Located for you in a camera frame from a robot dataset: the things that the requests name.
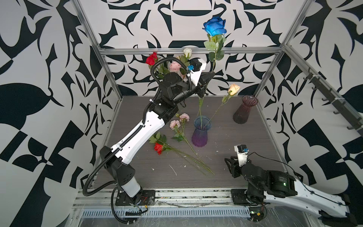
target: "white rose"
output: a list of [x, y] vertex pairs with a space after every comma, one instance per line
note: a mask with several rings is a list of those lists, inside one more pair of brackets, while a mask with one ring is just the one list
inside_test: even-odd
[[236, 84], [231, 84], [228, 89], [228, 93], [231, 92], [231, 93], [229, 93], [229, 95], [230, 96], [235, 95], [240, 88], [241, 87], [237, 86]]
[[185, 48], [185, 49], [183, 50], [183, 52], [184, 52], [184, 55], [185, 55], [185, 57], [186, 57], [187, 59], [189, 59], [189, 58], [192, 56], [192, 49], [190, 49], [190, 48]]

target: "flower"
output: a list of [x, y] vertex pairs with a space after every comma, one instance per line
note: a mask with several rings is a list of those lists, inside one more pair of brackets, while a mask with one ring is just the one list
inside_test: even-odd
[[222, 20], [220, 17], [212, 17], [203, 24], [203, 29], [211, 36], [221, 35], [227, 33], [227, 30], [224, 29], [225, 23], [226, 20]]
[[158, 56], [156, 55], [156, 52], [152, 53], [152, 55], [148, 56], [146, 59], [146, 64], [148, 65], [154, 65], [155, 60], [157, 60]]
[[156, 150], [158, 154], [161, 155], [161, 152], [163, 151], [163, 145], [155, 143], [154, 150]]
[[240, 89], [240, 86], [237, 86], [236, 84], [231, 84], [228, 89], [228, 94], [230, 96], [233, 96], [237, 93], [237, 91]]
[[170, 72], [177, 72], [179, 71], [181, 65], [176, 62], [176, 61], [173, 61], [170, 65], [169, 65], [169, 71]]
[[171, 130], [174, 130], [174, 127], [175, 126], [177, 126], [177, 127], [180, 127], [180, 121], [178, 121], [178, 120], [174, 120], [174, 121], [171, 121], [170, 122], [170, 128], [171, 128]]
[[192, 56], [192, 49], [190, 48], [184, 48], [183, 52], [187, 59], [189, 59]]
[[189, 115], [186, 113], [181, 114], [179, 117], [181, 120], [186, 119], [187, 121], [189, 121], [189, 119], [190, 119]]

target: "purple vase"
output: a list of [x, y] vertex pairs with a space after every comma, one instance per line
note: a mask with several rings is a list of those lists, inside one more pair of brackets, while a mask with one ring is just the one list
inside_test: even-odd
[[253, 106], [256, 106], [258, 100], [254, 96], [244, 96], [242, 104], [233, 114], [233, 120], [238, 124], [244, 124], [248, 120], [249, 113]]
[[199, 116], [194, 120], [194, 133], [192, 135], [192, 143], [196, 147], [203, 147], [208, 142], [208, 130], [212, 124], [206, 116]]

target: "red glass vase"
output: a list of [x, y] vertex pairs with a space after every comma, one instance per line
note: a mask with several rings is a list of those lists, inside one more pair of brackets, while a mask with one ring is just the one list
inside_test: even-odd
[[234, 122], [238, 124], [244, 124], [248, 120], [249, 113], [253, 106], [256, 106], [258, 100], [254, 96], [244, 96], [242, 98], [242, 104], [233, 114]]

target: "twig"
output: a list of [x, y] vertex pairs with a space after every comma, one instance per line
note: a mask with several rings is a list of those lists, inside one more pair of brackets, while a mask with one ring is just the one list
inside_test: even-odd
[[175, 170], [173, 169], [173, 167], [171, 167], [171, 169], [174, 171], [175, 176], [177, 176], [177, 174], [176, 174]]

